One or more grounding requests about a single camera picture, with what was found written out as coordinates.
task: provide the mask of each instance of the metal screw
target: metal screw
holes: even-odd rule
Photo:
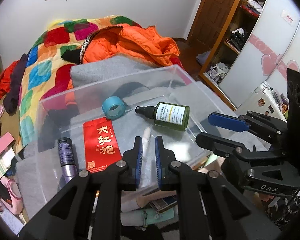
[[[178,167],[181,166],[181,163],[178,162],[178,161],[172,161],[172,162],[171,162],[171,166],[174,167],[174,168],[178,168]]]
[[[219,176],[219,173],[218,173],[217,171],[209,171],[209,172],[208,172],[208,175],[209,175],[211,178],[215,179],[215,178],[217,178],[217,177]]]
[[[235,150],[236,150],[237,153],[242,153],[242,148],[241,147],[237,147]]]
[[[121,167],[121,168],[122,168],[122,167],[124,167],[127,163],[126,163],[125,161],[121,160],[121,161],[117,161],[116,164],[117,164],[118,167]]]
[[[248,176],[253,177],[253,175],[254,175],[254,170],[253,170],[253,169],[249,169],[249,170],[247,171],[247,174],[248,174]]]
[[[87,177],[89,175],[89,172],[87,171],[87,170],[83,170],[83,171],[80,171],[79,172],[79,176],[81,177],[81,178],[85,178],[85,177]]]

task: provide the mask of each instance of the brown door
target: brown door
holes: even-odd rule
[[[192,47],[211,49],[226,21],[234,0],[202,0],[187,41]]]

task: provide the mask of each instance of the red packet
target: red packet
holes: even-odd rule
[[[103,171],[121,160],[112,122],[105,117],[83,124],[86,168],[91,173]]]

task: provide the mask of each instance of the green spray bottle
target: green spray bottle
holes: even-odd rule
[[[153,119],[155,125],[185,131],[188,126],[190,107],[159,102],[157,106],[137,106],[136,113]]]

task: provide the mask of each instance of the dark purple garment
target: dark purple garment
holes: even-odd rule
[[[3,99],[3,106],[8,114],[14,114],[17,110],[21,81],[25,73],[27,61],[28,55],[23,54],[10,75],[10,91]]]

